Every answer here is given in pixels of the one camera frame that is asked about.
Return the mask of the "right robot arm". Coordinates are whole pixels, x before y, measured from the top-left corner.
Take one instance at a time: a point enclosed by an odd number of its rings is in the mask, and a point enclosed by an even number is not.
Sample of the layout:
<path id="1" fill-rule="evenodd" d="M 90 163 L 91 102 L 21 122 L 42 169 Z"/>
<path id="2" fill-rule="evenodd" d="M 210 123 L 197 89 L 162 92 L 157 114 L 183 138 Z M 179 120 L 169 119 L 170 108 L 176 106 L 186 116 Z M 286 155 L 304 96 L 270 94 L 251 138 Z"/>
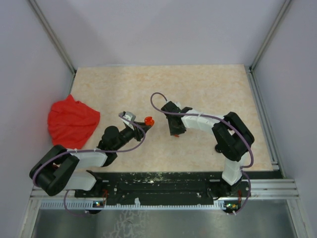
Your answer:
<path id="1" fill-rule="evenodd" d="M 242 167 L 255 141 L 240 117 L 234 112 L 216 117 L 191 107 L 181 109 L 172 101 L 167 102 L 161 110 L 168 120 L 171 135 L 181 135 L 187 129 L 197 129 L 215 137 L 215 151 L 225 157 L 221 190 L 225 195 L 233 196 L 239 190 Z"/>

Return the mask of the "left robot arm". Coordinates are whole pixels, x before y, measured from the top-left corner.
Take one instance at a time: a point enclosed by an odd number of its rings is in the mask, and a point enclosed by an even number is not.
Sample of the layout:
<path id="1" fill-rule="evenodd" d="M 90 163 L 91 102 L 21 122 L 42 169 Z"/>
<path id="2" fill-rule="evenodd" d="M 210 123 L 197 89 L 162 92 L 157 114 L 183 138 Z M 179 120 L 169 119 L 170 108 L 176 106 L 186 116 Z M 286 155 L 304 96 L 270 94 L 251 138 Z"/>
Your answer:
<path id="1" fill-rule="evenodd" d="M 122 152 L 120 149 L 132 139 L 143 142 L 153 125 L 152 117 L 147 117 L 144 122 L 126 124 L 121 131 L 116 126 L 109 126 L 94 150 L 77 151 L 56 145 L 31 169 L 29 177 L 49 196 L 63 190 L 83 190 L 93 197 L 99 196 L 103 184 L 88 168 L 109 166 Z"/>

